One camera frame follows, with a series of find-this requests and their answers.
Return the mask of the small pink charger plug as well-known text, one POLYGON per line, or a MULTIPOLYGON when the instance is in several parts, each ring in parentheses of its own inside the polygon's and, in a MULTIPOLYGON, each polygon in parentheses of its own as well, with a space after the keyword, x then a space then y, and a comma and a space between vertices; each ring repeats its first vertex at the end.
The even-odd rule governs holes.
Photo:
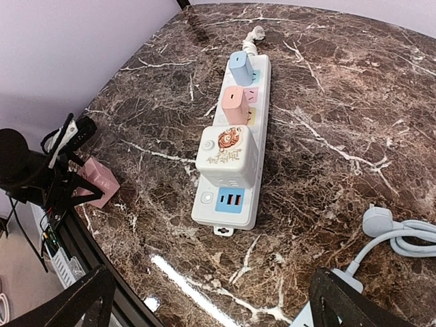
POLYGON ((230 125, 246 125, 249 120, 249 104, 242 86, 224 89, 221 108, 230 125))

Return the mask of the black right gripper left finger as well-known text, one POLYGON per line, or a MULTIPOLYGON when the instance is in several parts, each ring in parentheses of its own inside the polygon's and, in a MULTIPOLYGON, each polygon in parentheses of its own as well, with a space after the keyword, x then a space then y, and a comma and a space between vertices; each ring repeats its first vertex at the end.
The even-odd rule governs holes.
POLYGON ((52 300, 6 325, 75 326, 82 320, 83 326, 108 326, 115 289, 113 274, 99 265, 52 300))

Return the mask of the white multicolour power strip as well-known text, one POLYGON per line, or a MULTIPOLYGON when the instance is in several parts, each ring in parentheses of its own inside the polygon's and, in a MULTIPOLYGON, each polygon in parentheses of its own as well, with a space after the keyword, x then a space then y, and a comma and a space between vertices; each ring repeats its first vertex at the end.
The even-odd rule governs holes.
MULTIPOLYGON (((242 48, 242 51, 249 55, 253 68, 253 82, 243 88, 249 104, 249 120, 246 126, 251 130, 259 151, 255 185, 251 189, 217 187, 200 174, 191 211, 191 218, 195 222, 213 227, 214 233, 220 236, 231 236, 235 230, 251 230, 256 222, 270 108, 270 59, 266 54, 259 54, 255 45, 256 41, 264 37, 264 29, 256 26, 248 32, 243 40, 242 48)), ((221 108, 221 100, 226 87, 239 85, 236 84, 228 63, 229 60, 225 68, 213 123, 210 126, 231 126, 221 108)))

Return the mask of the pink cube socket adapter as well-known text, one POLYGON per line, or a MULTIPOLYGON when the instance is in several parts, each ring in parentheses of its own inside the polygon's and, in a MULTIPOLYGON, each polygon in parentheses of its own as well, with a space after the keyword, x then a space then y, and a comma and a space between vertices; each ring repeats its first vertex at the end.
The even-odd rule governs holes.
POLYGON ((120 184, 112 171, 93 157, 85 161, 78 175, 103 192, 101 199, 90 201, 91 205, 99 209, 102 209, 120 189, 120 184))

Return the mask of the white cube socket adapter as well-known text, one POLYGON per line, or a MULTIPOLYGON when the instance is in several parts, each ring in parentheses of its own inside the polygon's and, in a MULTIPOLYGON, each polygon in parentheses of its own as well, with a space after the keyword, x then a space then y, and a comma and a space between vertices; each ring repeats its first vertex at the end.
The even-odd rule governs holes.
POLYGON ((210 126, 202 132, 196 168, 214 186, 251 189, 258 157, 248 126, 210 126))

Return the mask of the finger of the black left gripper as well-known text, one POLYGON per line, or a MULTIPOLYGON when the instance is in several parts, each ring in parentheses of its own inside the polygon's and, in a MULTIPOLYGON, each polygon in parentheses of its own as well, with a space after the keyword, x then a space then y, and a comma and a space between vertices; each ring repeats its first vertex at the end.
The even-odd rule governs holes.
POLYGON ((78 174, 70 173, 66 187, 66 194, 68 206, 76 206, 85 202, 100 200, 104 193, 99 187, 82 178, 78 174), (73 196, 73 193, 78 188, 88 191, 89 193, 83 196, 73 196))

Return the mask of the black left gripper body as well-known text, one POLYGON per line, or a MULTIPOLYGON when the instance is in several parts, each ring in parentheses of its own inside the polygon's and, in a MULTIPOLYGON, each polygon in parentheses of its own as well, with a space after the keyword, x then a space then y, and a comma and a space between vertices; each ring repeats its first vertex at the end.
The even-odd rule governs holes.
POLYGON ((78 175, 61 164, 45 169, 20 191, 24 202, 62 213, 78 204, 74 196, 77 187, 78 175))

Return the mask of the small blue charger plug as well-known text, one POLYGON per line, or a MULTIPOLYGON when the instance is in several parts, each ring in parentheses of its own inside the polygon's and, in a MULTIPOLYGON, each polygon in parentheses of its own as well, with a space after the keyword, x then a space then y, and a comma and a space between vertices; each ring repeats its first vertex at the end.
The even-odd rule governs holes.
POLYGON ((230 55, 229 70, 237 85, 248 87, 253 82, 253 68, 249 55, 245 51, 236 51, 230 55))

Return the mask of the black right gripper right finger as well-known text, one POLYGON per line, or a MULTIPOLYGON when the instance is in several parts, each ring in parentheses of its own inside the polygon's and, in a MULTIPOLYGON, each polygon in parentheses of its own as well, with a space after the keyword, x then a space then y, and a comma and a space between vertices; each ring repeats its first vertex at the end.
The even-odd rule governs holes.
POLYGON ((313 275, 309 302, 314 326, 414 326, 378 307, 326 268, 313 275))

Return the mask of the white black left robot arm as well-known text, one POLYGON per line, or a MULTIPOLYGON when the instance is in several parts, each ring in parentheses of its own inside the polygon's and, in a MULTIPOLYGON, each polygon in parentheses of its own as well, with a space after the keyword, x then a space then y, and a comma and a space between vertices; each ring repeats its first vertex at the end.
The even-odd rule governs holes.
POLYGON ((70 170, 68 155, 57 159, 53 168, 48 167, 49 161, 47 155, 30 150, 20 132, 1 130, 1 189, 7 196, 63 213, 104 195, 97 186, 70 170))

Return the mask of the light blue power strip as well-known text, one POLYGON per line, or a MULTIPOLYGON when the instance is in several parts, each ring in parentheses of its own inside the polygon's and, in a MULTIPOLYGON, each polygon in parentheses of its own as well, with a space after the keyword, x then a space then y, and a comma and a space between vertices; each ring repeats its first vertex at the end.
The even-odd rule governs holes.
MULTIPOLYGON (((346 270, 331 269, 358 293, 362 294, 363 284, 354 278, 363 259, 381 243, 388 241, 391 249, 409 258, 435 257, 435 225, 416 219, 395 221, 391 210, 370 205, 362 217, 362 230, 373 240, 365 245, 346 270)), ((291 323, 292 326, 314 326, 311 305, 308 301, 291 323)))

